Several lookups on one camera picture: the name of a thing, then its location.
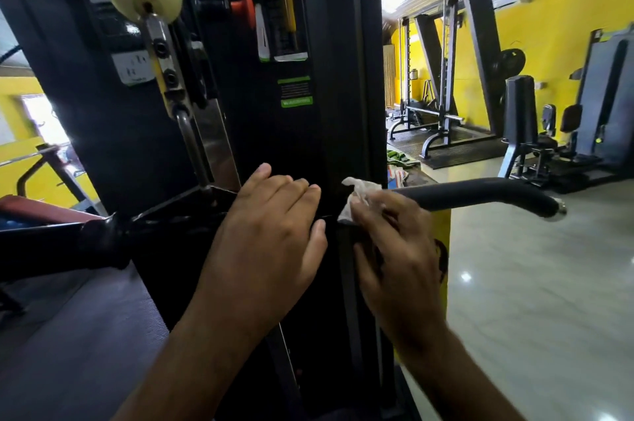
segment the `left hand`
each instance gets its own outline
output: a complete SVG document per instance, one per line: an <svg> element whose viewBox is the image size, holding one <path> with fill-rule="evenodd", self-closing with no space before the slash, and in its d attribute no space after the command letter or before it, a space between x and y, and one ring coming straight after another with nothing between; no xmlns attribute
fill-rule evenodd
<svg viewBox="0 0 634 421"><path fill-rule="evenodd" d="M192 304L215 323L259 342L313 281L328 247L325 221L313 218L317 185L270 177L262 164L221 224Z"/></svg>

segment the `hand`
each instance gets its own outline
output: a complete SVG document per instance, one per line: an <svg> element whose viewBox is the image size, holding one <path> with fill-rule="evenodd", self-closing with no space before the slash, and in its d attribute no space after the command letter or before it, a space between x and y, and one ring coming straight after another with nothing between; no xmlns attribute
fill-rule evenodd
<svg viewBox="0 0 634 421"><path fill-rule="evenodd" d="M442 345L448 335L440 303L440 270L429 212L397 193L368 194L372 205L351 203L353 219L383 256L354 245L363 297L405 363Z"/></svg>
<svg viewBox="0 0 634 421"><path fill-rule="evenodd" d="M215 308L215 321L255 343L308 288L328 247L325 221L311 230L320 188L305 179L270 175L271 166L262 164L238 193L194 295L198 306L208 307L204 311Z"/></svg>

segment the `yellow wall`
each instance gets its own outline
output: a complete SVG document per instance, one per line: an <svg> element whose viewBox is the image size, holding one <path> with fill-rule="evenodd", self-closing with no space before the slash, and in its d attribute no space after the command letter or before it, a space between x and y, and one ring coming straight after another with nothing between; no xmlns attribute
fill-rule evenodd
<svg viewBox="0 0 634 421"><path fill-rule="evenodd" d="M20 100L16 98L25 94L43 94L42 87L35 77L0 78L0 109L16 139L11 144L0 145L0 161L36 152L36 145L43 143L22 109ZM0 197L16 194L16 182L38 158L37 156L0 167ZM97 193L88 176L83 174L77 180L84 191L91 198L96 199ZM42 200L61 207L72 207L77 204L77 199L67 187L58 184L61 184L61 179L47 164L27 182L27 195L31 199Z"/></svg>
<svg viewBox="0 0 634 421"><path fill-rule="evenodd" d="M634 21L634 2L630 0L533 0L496 12L500 43L505 48L521 48L526 54L522 74L548 87L536 91L537 112L545 104L555 104L560 113L576 101L579 81L569 75L583 66L590 32L625 28ZM398 45L398 32L392 38ZM476 58L469 26L458 30L455 99L458 113L470 124L488 127L484 98L480 87ZM429 73L420 42L411 44L411 67L420 69L422 78ZM399 65L397 65L397 99ZM416 82L412 86L418 92Z"/></svg>

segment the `finger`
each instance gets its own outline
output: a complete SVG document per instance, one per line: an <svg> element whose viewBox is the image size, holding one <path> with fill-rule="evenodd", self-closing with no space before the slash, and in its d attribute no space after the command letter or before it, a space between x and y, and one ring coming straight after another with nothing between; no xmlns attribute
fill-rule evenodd
<svg viewBox="0 0 634 421"><path fill-rule="evenodd" d="M304 195L307 189L308 181L305 178L295 180L280 188L269 200L269 204L274 206L275 209L280 209L286 213Z"/></svg>
<svg viewBox="0 0 634 421"><path fill-rule="evenodd" d="M357 266L357 275L359 275L359 286L361 287L365 302L368 303L368 307L373 311L373 305L381 291L378 274L369 261L368 256L366 256L361 243L356 243L353 246L353 250Z"/></svg>
<svg viewBox="0 0 634 421"><path fill-rule="evenodd" d="M264 179L271 175L271 165L266 162L260 165L256 171L251 174L251 177L242 185L240 192L238 192L238 198L248 197L253 189L262 182Z"/></svg>
<svg viewBox="0 0 634 421"><path fill-rule="evenodd" d="M319 219L313 224L311 236L302 258L302 276L307 281L307 285L313 282L327 248L326 221Z"/></svg>
<svg viewBox="0 0 634 421"><path fill-rule="evenodd" d="M390 191L373 191L368 193L368 199L384 206L385 213L396 219L398 231L404 237L431 231L431 217L416 201Z"/></svg>
<svg viewBox="0 0 634 421"><path fill-rule="evenodd" d="M253 201L254 205L262 205L271 199L277 191L279 191L284 185L290 183L290 177L286 175L274 175L260 182L255 189L251 192L249 200Z"/></svg>
<svg viewBox="0 0 634 421"><path fill-rule="evenodd" d="M287 215L293 223L300 224L308 230L317 212L320 198L321 189L319 185L310 185L304 194L289 209Z"/></svg>
<svg viewBox="0 0 634 421"><path fill-rule="evenodd" d="M350 201L353 220L365 229L378 249L385 253L401 239L400 234L375 210L369 208L359 198Z"/></svg>

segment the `black padded handle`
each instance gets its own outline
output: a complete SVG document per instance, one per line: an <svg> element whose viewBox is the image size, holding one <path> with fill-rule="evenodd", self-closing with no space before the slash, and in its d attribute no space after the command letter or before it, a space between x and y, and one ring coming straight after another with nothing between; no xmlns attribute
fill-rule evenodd
<svg viewBox="0 0 634 421"><path fill-rule="evenodd" d="M566 215L566 206L562 201L544 194L532 185L508 178L477 178L420 187L401 187L394 192L415 200L429 211L503 202L549 220L559 220Z"/></svg>

